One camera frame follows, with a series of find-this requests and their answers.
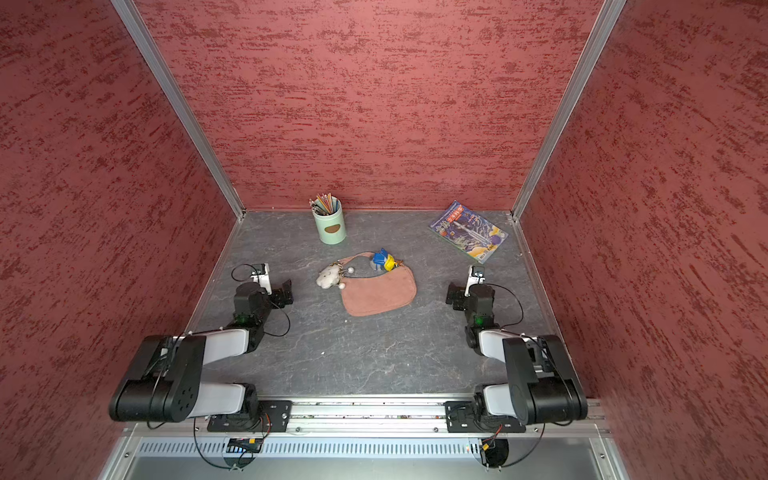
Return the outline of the white plush keychain decoration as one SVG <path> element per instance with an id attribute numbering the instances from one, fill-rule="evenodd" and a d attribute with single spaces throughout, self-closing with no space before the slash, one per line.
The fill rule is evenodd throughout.
<path id="1" fill-rule="evenodd" d="M 316 285 L 321 289 L 330 289 L 331 287 L 337 287 L 343 290 L 346 287 L 345 277 L 347 274 L 353 274 L 355 269 L 351 266 L 346 266 L 340 262 L 334 262 L 331 265 L 325 267 L 316 279 Z"/>

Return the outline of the pink corduroy shoulder bag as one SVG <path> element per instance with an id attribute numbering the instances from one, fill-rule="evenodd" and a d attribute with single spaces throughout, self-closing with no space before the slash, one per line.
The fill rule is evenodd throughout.
<path id="1" fill-rule="evenodd" d="M 362 252 L 343 258 L 332 265 L 339 271 L 338 284 L 344 285 L 341 299 L 345 310 L 353 317 L 366 317 L 396 310 L 409 305 L 417 294 L 412 270 L 399 264 L 391 271 L 374 277 L 349 277 L 348 264 L 358 257 L 372 260 L 373 252 Z"/>

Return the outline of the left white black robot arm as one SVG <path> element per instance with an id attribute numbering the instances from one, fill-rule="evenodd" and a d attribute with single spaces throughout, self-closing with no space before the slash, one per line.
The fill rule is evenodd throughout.
<path id="1" fill-rule="evenodd" d="M 216 416 L 258 425 L 263 414 L 255 387 L 205 382 L 203 367 L 254 352 L 270 313 L 292 303 L 289 280 L 272 290 L 245 282 L 236 288 L 233 320 L 225 328 L 146 337 L 110 400 L 110 418 L 163 424 Z"/>

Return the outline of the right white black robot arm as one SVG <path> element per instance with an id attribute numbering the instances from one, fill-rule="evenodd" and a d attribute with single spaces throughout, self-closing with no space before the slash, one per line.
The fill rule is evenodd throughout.
<path id="1" fill-rule="evenodd" d="M 491 285 L 448 286 L 446 303 L 465 314 L 468 347 L 502 363 L 506 380 L 479 385 L 470 402 L 448 405 L 447 423 L 478 432 L 522 432 L 533 424 L 584 420 L 588 400 L 560 337 L 510 331 L 495 321 L 494 301 Z"/>

